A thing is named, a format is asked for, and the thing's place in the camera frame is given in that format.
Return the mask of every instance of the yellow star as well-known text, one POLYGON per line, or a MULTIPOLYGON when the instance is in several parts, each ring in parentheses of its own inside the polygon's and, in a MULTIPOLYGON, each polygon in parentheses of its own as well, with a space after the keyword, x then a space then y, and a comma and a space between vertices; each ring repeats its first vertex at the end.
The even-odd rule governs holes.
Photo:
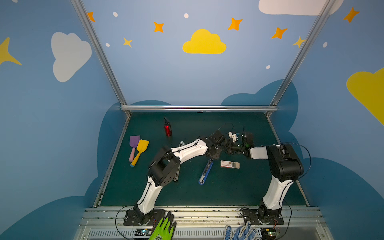
POLYGON ((88 13, 89 20, 95 22, 95 19, 93 18, 93 12, 88 13))
POLYGON ((14 57, 8 52, 9 38, 6 38, 2 44, 0 44, 0 65, 5 61, 10 61, 21 65, 14 57))
POLYGON ((298 40, 295 44, 292 44, 292 46, 297 45, 297 46, 300 48, 300 47, 301 47, 301 44, 302 44, 304 41, 305 41, 305 39, 302 40, 301 37, 299 37, 299 40, 298 40))
POLYGON ((272 37, 272 38, 282 38, 282 36, 283 36, 283 33, 287 30, 288 28, 286 28, 286 29, 280 29, 280 28, 277 28, 276 29, 276 33, 275 33, 275 35, 272 37))
POLYGON ((229 26, 228 30, 235 29, 236 31, 238 31, 241 21, 243 21, 243 20, 242 19, 236 20, 236 19, 232 18, 232 23, 229 26))
POLYGON ((124 38, 124 40, 125 40, 125 43, 123 44, 123 45, 129 45, 130 47, 131 47, 131 42, 132 42, 132 40, 131 41, 128 41, 128 40, 126 40, 125 38, 124 38))
POLYGON ((155 32, 160 31, 163 33, 163 25, 164 23, 160 23, 160 24, 155 23, 155 32))
POLYGON ((347 16, 345 16, 345 18, 343 20, 348 20, 349 23, 351 23, 352 19, 357 15, 359 14, 358 11, 355 11, 353 8, 351 9, 351 11, 349 12, 349 14, 347 16))

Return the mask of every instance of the yellow spatula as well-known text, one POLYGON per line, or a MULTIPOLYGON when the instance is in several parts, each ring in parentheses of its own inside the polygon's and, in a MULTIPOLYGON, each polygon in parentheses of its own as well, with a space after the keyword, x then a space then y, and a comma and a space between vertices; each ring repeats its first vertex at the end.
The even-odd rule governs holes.
POLYGON ((145 150, 147 150, 148 144, 149 144, 149 141, 140 139, 139 144, 136 148, 139 151, 139 153, 136 155, 135 159, 132 161, 131 167, 134 167, 136 165, 137 161, 139 160, 140 154, 145 150))

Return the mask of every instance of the black cable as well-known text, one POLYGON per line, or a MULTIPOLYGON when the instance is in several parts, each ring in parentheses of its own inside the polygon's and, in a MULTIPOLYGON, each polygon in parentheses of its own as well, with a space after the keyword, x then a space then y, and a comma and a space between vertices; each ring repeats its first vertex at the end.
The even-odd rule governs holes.
POLYGON ((190 148, 190 147, 195 147, 195 146, 197 145, 197 143, 198 143, 200 140, 201 140, 201 139, 200 139, 200 136, 199 136, 199 139, 197 140, 197 142, 195 142, 195 144, 193 144, 193 145, 191 145, 191 146, 189 146, 189 147, 183 148, 183 149, 179 149, 179 150, 174 151, 174 152, 172 152, 172 153, 175 153, 175 152, 181 152, 181 151, 183 151, 183 150, 185 150, 185 149, 188 149, 188 148, 190 148))
POLYGON ((307 171, 306 171, 303 175, 301 175, 301 177, 299 177, 299 178, 297 179, 297 180, 299 180, 300 178, 304 177, 304 176, 308 173, 308 171, 310 170, 310 168, 311 168, 311 166, 312 166, 312 158, 311 158, 311 154, 310 154, 309 150, 308 150, 306 147, 304 147, 303 145, 300 145, 300 144, 298 144, 298 143, 294 143, 294 142, 282 142, 282 143, 280 143, 280 144, 285 144, 285 143, 295 144, 295 145, 299 145, 300 147, 305 148, 305 150, 307 150, 308 155, 309 155, 309 157, 310 157, 310 166, 309 166, 309 168, 307 169, 307 171))
POLYGON ((224 123, 223 126, 219 127, 219 129, 217 131, 219 131, 222 127, 224 127, 227 124, 231 124, 232 125, 232 128, 231 128, 231 131, 232 131, 233 130, 233 123, 230 123, 230 122, 224 123))
POLYGON ((118 213, 116 214, 116 217, 115 217, 115 227, 116 227, 116 230, 118 231, 118 233, 119 233, 123 238, 129 240, 129 238, 126 238, 126 237, 125 237, 125 236, 118 230, 118 226, 117 226, 117 224, 116 224, 116 219, 118 218, 118 214, 119 214, 119 212, 120 212, 123 208, 125 208, 125 207, 122 207, 122 208, 118 211, 118 213))
MULTIPOLYGON (((149 187, 151 186, 151 182, 147 182, 147 183, 149 183, 147 192, 145 193, 145 195, 144 195, 144 197, 143 197, 143 200, 141 200, 141 202, 138 204, 138 206, 144 202, 144 199, 145 199, 145 197, 147 196, 149 187)), ((118 218, 119 212, 120 212, 123 208, 125 208, 125 207, 129 207, 129 205, 122 207, 122 208, 118 211, 118 213, 116 213, 116 217, 115 217, 115 227, 116 227, 116 230, 118 231, 118 233, 119 233, 123 238, 125 238, 125 239, 129 239, 129 238, 126 238, 126 237, 119 231, 118 226, 117 226, 117 224, 116 224, 116 219, 118 218)))
POLYGON ((285 233, 283 235, 281 235, 281 237, 279 238, 276 238, 275 240, 278 240, 280 238, 282 238, 288 231, 288 227, 289 227, 289 223, 291 222, 291 217, 292 217, 292 208, 291 206, 289 206, 289 204, 285 201, 285 203, 288 205, 289 209, 291 210, 291 215, 289 216, 289 220, 288 220, 288 225, 287 225, 287 229, 285 230, 285 233))
MULTIPOLYGON (((305 150, 307 150, 308 155, 309 155, 309 157, 310 157, 310 166, 309 166, 309 168, 307 169, 307 171, 306 171, 303 175, 301 175, 301 177, 299 177, 299 178, 297 179, 297 180, 299 180, 300 178, 304 177, 304 176, 308 173, 308 171, 310 170, 310 168, 311 168, 311 166, 312 166, 312 158, 311 158, 311 154, 310 154, 309 150, 308 150, 306 147, 304 147, 303 145, 300 145, 300 144, 298 144, 298 143, 294 143, 294 142, 283 142, 283 143, 280 143, 280 144, 285 144, 285 143, 295 144, 295 145, 299 145, 300 147, 305 148, 305 150)), ((284 194, 285 189, 287 188, 288 185, 290 185, 290 184, 293 183, 293 182, 294 182, 294 180, 293 180, 292 182, 289 182, 289 183, 284 187, 284 189, 283 189, 283 191, 282 191, 282 193, 281 193, 280 199, 279 199, 280 207, 281 207, 281 203, 280 203, 280 202, 281 202, 281 198, 283 197, 283 194, 284 194)))
POLYGON ((240 208, 239 212, 240 212, 240 215, 241 215, 242 217, 245 217, 245 215, 242 214, 243 209, 248 209, 248 210, 251 211, 251 209, 249 209, 249 208, 247 208, 247 207, 242 207, 242 208, 240 208))

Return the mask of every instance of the glove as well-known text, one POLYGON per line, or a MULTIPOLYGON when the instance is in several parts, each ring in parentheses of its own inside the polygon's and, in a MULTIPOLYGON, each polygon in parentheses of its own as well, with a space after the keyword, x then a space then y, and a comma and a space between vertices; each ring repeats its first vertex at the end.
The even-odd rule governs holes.
POLYGON ((168 212, 165 220, 164 218, 161 218, 149 240, 171 240, 173 237, 173 231, 176 228, 176 222, 172 224, 173 217, 174 215, 168 212))
POLYGON ((231 226, 226 226, 224 240, 259 240, 260 238, 256 237, 257 230, 251 228, 251 225, 251 222, 247 221, 245 226, 237 228, 233 235, 231 226))

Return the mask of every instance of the orange star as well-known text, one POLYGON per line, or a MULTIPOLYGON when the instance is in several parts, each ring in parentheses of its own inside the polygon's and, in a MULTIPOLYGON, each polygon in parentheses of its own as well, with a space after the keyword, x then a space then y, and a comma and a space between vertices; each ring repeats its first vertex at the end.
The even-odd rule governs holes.
POLYGON ((283 36, 283 33, 287 30, 288 28, 286 28, 286 29, 280 29, 280 28, 277 28, 276 29, 276 33, 275 33, 275 35, 272 37, 272 38, 282 38, 282 36, 283 36))
POLYGON ((95 22, 95 19, 93 18, 93 12, 88 13, 89 20, 95 22))
POLYGON ((243 20, 242 19, 236 20, 236 19, 232 18, 232 23, 229 26, 228 30, 235 29, 236 31, 238 31, 241 21, 243 21, 243 20))
POLYGON ((352 19, 357 15, 359 14, 358 11, 355 11, 353 8, 351 9, 351 11, 349 12, 349 14, 347 16, 345 16, 345 18, 343 20, 348 20, 349 23, 351 23, 352 19))
POLYGON ((163 33, 163 25, 164 23, 160 23, 160 24, 155 23, 155 32, 160 31, 163 33))

